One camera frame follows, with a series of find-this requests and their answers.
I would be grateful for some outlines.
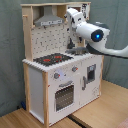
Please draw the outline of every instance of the toy kitchen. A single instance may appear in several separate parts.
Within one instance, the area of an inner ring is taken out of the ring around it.
[[[89,20],[90,2],[22,4],[26,108],[49,127],[101,95],[102,56],[72,41],[68,8]]]

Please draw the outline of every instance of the oven window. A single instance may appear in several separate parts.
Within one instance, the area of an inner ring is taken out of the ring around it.
[[[74,85],[68,86],[55,93],[56,111],[59,111],[73,103]]]

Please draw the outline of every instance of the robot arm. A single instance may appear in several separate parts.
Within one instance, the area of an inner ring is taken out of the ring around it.
[[[87,49],[92,54],[114,56],[119,58],[128,58],[128,46],[123,50],[114,50],[105,48],[107,36],[110,30],[89,24],[85,21],[83,13],[76,9],[67,10],[66,18],[69,24],[70,38],[73,40],[73,33],[87,40]]]

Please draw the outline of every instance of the cabinet door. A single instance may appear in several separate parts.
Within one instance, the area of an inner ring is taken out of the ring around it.
[[[99,96],[102,56],[94,56],[82,62],[80,107]]]

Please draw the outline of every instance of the table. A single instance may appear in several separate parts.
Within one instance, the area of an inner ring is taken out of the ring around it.
[[[87,128],[115,128],[128,118],[128,89],[102,80],[101,93],[71,117]]]
[[[0,118],[0,128],[44,128],[37,119],[23,109],[16,110]],[[81,128],[69,118],[64,118],[50,128]]]

